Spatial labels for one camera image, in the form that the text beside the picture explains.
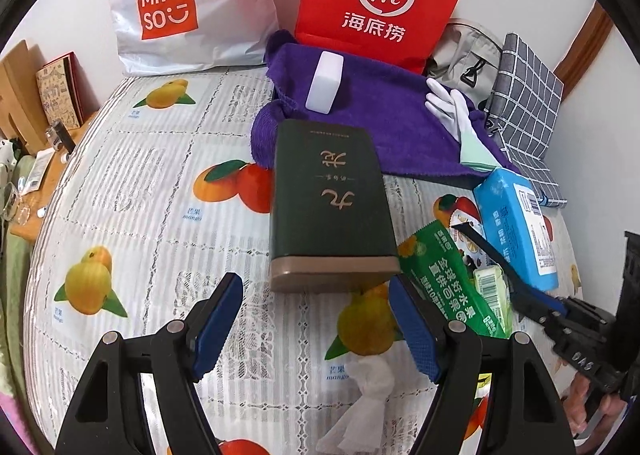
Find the white tissue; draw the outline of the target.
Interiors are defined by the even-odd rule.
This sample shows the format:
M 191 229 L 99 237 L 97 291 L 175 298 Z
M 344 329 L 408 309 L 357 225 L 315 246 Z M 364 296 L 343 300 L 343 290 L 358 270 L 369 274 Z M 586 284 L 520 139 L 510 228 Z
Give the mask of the white tissue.
M 317 442 L 316 450 L 323 454 L 373 454 L 382 445 L 385 405 L 395 377 L 379 355 L 360 357 L 345 369 L 360 397 Z

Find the wooden nightstand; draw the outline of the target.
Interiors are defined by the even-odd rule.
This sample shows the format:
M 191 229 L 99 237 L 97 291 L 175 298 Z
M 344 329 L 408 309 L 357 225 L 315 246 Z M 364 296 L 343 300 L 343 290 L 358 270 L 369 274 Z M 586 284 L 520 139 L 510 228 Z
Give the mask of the wooden nightstand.
M 22 201 L 22 204 L 29 209 L 28 219 L 24 224 L 12 221 L 9 224 L 9 232 L 17 237 L 21 237 L 28 241 L 30 245 L 34 245 L 38 234 L 42 227 L 43 217 L 39 216 L 37 212 L 47 207 L 51 201 L 52 195 L 58 181 L 60 181 L 61 175 L 66 168 L 64 157 L 66 156 L 66 149 L 62 147 L 57 150 L 51 159 L 49 168 L 43 177 L 40 189 L 35 192 L 27 194 Z

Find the wooden headboard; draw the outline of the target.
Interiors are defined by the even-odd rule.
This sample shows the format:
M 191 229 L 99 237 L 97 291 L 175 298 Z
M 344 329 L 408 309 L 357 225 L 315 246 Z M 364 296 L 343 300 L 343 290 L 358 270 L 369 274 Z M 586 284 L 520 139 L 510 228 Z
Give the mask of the wooden headboard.
M 1 59 L 1 133 L 17 138 L 29 155 L 49 147 L 49 126 L 41 105 L 36 72 L 25 40 Z

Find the beige backpack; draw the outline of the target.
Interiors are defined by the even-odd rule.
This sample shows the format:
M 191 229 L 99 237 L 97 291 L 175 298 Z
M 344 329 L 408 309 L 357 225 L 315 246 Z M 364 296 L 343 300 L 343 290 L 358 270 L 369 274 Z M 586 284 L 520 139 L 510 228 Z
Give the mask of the beige backpack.
M 452 18 L 427 59 L 424 74 L 459 90 L 480 107 L 494 86 L 501 52 L 501 40 L 488 29 Z

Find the grey checkered cushion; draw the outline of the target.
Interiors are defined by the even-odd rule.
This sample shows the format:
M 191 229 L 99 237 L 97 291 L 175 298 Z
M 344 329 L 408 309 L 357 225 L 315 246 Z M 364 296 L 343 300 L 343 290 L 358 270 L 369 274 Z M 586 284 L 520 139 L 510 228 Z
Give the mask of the grey checkered cushion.
M 564 90 L 563 82 L 516 33 L 504 39 L 498 74 L 487 101 L 487 128 L 540 204 L 562 208 L 561 194 L 544 162 Z

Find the white rubber glove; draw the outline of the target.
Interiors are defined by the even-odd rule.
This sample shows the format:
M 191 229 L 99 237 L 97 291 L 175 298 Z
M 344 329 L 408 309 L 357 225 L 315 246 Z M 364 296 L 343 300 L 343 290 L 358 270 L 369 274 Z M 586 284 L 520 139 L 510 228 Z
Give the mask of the white rubber glove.
M 498 169 L 499 161 L 480 141 L 473 129 L 464 95 L 457 89 L 447 90 L 433 78 L 427 78 L 425 83 L 428 92 L 424 105 L 459 143 L 462 166 L 478 172 L 492 172 Z

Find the purple towel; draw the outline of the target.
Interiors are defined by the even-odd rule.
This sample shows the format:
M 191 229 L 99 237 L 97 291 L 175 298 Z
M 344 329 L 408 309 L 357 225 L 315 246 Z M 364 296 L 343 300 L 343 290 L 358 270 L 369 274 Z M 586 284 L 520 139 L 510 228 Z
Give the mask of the purple towel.
M 319 121 L 365 129 L 383 173 L 473 188 L 486 172 L 460 163 L 460 145 L 425 107 L 427 78 L 408 70 L 347 54 L 343 76 L 328 115 L 305 107 L 320 48 L 297 42 L 279 30 L 269 38 L 265 61 L 273 98 L 254 119 L 250 151 L 259 166 L 272 167 L 277 127 L 288 119 Z M 473 129 L 500 167 L 514 166 L 485 128 L 484 114 L 465 96 Z

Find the white Miniso plastic bag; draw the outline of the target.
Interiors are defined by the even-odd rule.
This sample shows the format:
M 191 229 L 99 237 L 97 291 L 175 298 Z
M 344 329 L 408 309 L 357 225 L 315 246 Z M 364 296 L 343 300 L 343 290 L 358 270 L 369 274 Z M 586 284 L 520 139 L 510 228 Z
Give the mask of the white Miniso plastic bag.
M 273 0 L 110 0 L 110 7 L 129 76 L 259 65 L 279 28 Z

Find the dark green tea box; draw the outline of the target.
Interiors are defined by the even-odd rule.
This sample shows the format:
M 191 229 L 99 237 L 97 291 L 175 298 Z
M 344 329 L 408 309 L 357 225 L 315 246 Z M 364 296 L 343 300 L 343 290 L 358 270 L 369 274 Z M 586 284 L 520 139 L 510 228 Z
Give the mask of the dark green tea box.
M 383 175 L 366 130 L 279 124 L 269 258 L 276 293 L 366 291 L 399 273 Z

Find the brown wooden door frame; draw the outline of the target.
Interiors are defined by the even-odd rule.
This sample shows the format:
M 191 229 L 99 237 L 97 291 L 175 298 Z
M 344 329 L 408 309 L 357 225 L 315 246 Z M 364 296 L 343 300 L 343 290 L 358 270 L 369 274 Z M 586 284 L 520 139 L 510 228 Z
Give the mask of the brown wooden door frame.
M 562 100 L 565 100 L 582 80 L 599 55 L 613 26 L 608 13 L 599 2 L 594 2 L 582 28 L 554 70 L 555 76 L 564 84 Z

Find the brown patterned book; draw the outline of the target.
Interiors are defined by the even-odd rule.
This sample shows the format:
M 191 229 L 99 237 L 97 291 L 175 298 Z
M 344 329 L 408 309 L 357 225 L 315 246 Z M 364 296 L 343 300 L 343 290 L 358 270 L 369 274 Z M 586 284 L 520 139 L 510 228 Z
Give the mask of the brown patterned book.
M 44 115 L 50 126 L 60 120 L 67 130 L 85 122 L 75 74 L 73 52 L 64 54 L 36 71 L 36 83 Z

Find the blue tissue pack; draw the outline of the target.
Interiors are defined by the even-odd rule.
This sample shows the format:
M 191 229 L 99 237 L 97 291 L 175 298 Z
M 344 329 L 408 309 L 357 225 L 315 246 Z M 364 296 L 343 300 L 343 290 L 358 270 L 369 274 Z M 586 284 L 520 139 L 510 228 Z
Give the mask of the blue tissue pack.
M 558 270 L 533 185 L 506 168 L 496 169 L 474 197 L 485 237 L 523 282 L 541 291 L 559 287 Z

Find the white sponge block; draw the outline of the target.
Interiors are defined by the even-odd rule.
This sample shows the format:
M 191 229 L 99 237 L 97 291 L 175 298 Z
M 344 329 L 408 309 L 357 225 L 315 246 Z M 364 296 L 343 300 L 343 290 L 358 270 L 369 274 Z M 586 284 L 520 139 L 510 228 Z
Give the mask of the white sponge block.
M 344 56 L 329 51 L 320 54 L 309 87 L 305 107 L 328 115 L 333 106 L 343 76 Z

